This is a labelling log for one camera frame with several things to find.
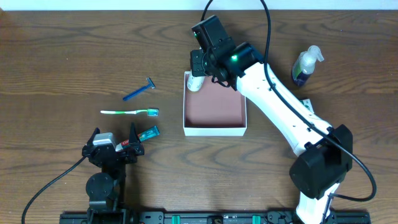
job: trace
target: toothbrush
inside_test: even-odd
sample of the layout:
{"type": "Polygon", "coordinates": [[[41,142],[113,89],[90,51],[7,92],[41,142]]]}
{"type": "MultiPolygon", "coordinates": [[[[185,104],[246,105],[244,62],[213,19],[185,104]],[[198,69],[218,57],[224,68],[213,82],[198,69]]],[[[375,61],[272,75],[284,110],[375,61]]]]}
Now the toothbrush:
{"type": "Polygon", "coordinates": [[[138,114],[141,112],[146,112],[148,116],[158,116],[159,110],[149,108],[146,110],[135,110],[135,111],[101,111],[103,114],[138,114]]]}

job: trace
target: soap dispenser bottle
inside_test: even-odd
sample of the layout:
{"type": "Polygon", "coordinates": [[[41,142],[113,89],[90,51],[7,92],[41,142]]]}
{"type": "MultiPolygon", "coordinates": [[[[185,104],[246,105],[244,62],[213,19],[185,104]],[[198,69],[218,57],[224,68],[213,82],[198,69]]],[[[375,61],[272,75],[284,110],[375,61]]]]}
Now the soap dispenser bottle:
{"type": "Polygon", "coordinates": [[[323,61],[321,50],[318,46],[311,46],[307,51],[301,52],[293,65],[292,78],[298,86],[303,86],[315,69],[315,62],[323,61]]]}

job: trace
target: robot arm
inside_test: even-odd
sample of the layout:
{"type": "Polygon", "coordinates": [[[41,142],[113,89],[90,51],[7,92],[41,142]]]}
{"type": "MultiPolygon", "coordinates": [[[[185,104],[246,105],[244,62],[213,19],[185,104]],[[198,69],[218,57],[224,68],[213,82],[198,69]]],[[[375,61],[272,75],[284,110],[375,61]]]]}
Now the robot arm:
{"type": "MultiPolygon", "coordinates": [[[[192,27],[201,49],[191,52],[190,78],[211,76],[214,83],[231,87],[255,103],[276,125],[298,156],[290,176],[300,190],[297,215],[304,223],[319,224],[333,193],[352,167],[351,158],[312,131],[275,94],[266,80],[261,54],[249,43],[235,46],[216,16],[192,27]]],[[[311,113],[267,66],[271,82],[282,97],[307,121],[352,152],[353,137],[344,125],[333,129],[311,113]]]]}
{"type": "MultiPolygon", "coordinates": [[[[267,66],[268,74],[279,93],[292,105],[304,118],[328,134],[331,126],[326,121],[320,119],[311,111],[306,109],[288,89],[276,78],[270,66],[267,66]]],[[[236,88],[242,95],[256,104],[262,112],[274,123],[289,142],[296,156],[306,151],[305,145],[310,142],[316,144],[322,137],[315,131],[311,131],[288,107],[281,102],[278,96],[271,90],[267,80],[265,80],[264,65],[256,63],[245,71],[245,76],[237,79],[236,88]]],[[[302,192],[296,213],[304,223],[319,224],[323,218],[327,198],[330,193],[334,193],[339,184],[333,184],[326,190],[323,197],[319,200],[309,198],[302,192]]]]}

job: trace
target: cable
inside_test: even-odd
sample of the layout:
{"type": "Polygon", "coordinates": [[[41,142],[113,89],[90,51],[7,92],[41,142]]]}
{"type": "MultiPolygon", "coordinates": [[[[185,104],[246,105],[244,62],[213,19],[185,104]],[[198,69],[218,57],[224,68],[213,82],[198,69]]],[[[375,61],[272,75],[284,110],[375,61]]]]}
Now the cable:
{"type": "MultiPolygon", "coordinates": [[[[209,8],[211,2],[213,0],[209,0],[209,2],[206,5],[205,10],[203,11],[202,17],[201,17],[201,21],[204,20],[205,18],[205,14],[207,12],[207,9],[209,8]]],[[[377,191],[377,185],[376,185],[376,181],[374,180],[374,177],[372,175],[372,173],[370,172],[370,170],[362,163],[362,161],[360,161],[354,154],[348,152],[345,148],[343,148],[342,146],[340,146],[336,141],[334,141],[332,138],[330,138],[329,136],[327,136],[325,133],[323,133],[322,131],[320,131],[317,127],[315,127],[314,124],[310,123],[309,121],[307,121],[296,109],[293,108],[292,105],[289,104],[289,102],[287,102],[285,100],[285,98],[278,92],[278,90],[275,87],[275,83],[272,83],[271,78],[269,77],[268,74],[268,69],[267,69],[267,61],[268,61],[268,51],[269,51],[269,43],[271,41],[271,17],[269,15],[269,10],[268,7],[266,5],[266,3],[264,2],[264,0],[260,0],[262,6],[264,7],[264,10],[266,12],[267,15],[267,23],[268,23],[268,30],[267,30],[267,42],[266,42],[266,49],[264,52],[264,73],[266,75],[266,79],[267,82],[269,84],[269,86],[271,87],[271,90],[274,91],[274,93],[278,96],[278,98],[284,103],[284,105],[286,107],[288,107],[289,110],[291,110],[293,112],[294,115],[296,115],[298,118],[300,118],[300,120],[302,120],[310,129],[314,130],[316,133],[318,133],[320,136],[322,136],[324,139],[326,139],[329,143],[331,143],[332,145],[334,145],[335,147],[337,147],[338,149],[340,149],[341,151],[343,151],[344,153],[346,153],[347,155],[349,155],[361,168],[363,171],[365,171],[365,174],[369,177],[369,180],[372,184],[372,192],[369,196],[365,197],[365,198],[354,198],[354,197],[349,197],[349,196],[345,196],[345,195],[340,195],[340,194],[329,194],[329,199],[328,199],[328,203],[331,203],[331,200],[333,197],[338,197],[338,198],[342,198],[342,199],[346,199],[346,200],[351,200],[354,202],[367,202],[369,200],[371,200],[372,198],[374,198],[374,196],[376,195],[376,191],[377,191]]]]}
{"type": "Polygon", "coordinates": [[[74,168],[76,168],[76,166],[78,166],[81,162],[83,162],[86,159],[85,156],[83,156],[75,165],[73,165],[71,168],[69,168],[68,170],[66,170],[63,174],[59,175],[57,178],[51,180],[51,182],[49,182],[48,184],[46,184],[46,186],[44,186],[40,191],[38,191],[33,197],[32,199],[28,202],[28,204],[26,205],[24,212],[22,213],[22,219],[21,222],[22,224],[25,224],[25,216],[27,213],[27,210],[29,209],[29,207],[32,205],[33,201],[48,187],[50,187],[52,184],[54,184],[57,180],[61,179],[64,175],[67,175],[70,171],[72,171],[74,168]]]}
{"type": "Polygon", "coordinates": [[[322,214],[322,222],[321,222],[321,224],[324,224],[325,221],[326,221],[326,215],[328,214],[328,210],[329,210],[329,207],[331,205],[331,201],[332,200],[333,200],[333,197],[331,197],[330,194],[329,194],[328,201],[326,202],[326,206],[325,206],[325,211],[322,214]]]}
{"type": "Polygon", "coordinates": [[[200,18],[201,21],[205,20],[205,15],[206,15],[207,9],[209,8],[209,6],[212,2],[213,2],[213,0],[209,0],[209,2],[207,3],[205,10],[203,10],[203,14],[201,15],[201,18],[200,18]]]}

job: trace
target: wood grain surface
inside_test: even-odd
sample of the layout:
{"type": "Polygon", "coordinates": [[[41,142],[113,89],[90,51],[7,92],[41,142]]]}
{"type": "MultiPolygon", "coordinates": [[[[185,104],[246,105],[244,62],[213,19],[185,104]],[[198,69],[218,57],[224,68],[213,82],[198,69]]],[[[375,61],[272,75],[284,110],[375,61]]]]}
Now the wood grain surface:
{"type": "MultiPolygon", "coordinates": [[[[263,51],[262,11],[212,12],[236,43],[263,51]]],[[[0,17],[0,223],[20,223],[30,198],[81,157],[95,127],[122,141],[158,125],[146,155],[127,166],[127,203],[168,211],[294,208],[287,141],[248,101],[241,138],[188,138],[182,128],[183,72],[198,48],[190,31],[201,12],[5,12],[0,17]],[[122,97],[156,84],[128,102],[122,97]],[[160,109],[158,118],[110,116],[100,110],[160,109]]],[[[368,210],[374,223],[398,219],[397,11],[272,11],[269,63],[293,93],[309,97],[332,125],[354,134],[354,152],[373,172],[378,192],[366,203],[336,199],[335,209],[368,210]],[[325,61],[300,89],[290,69],[318,45],[325,61]]],[[[85,211],[84,161],[31,206],[27,223],[58,223],[63,211],[85,211]]],[[[338,193],[365,197],[371,186],[354,165],[338,193]]]]}

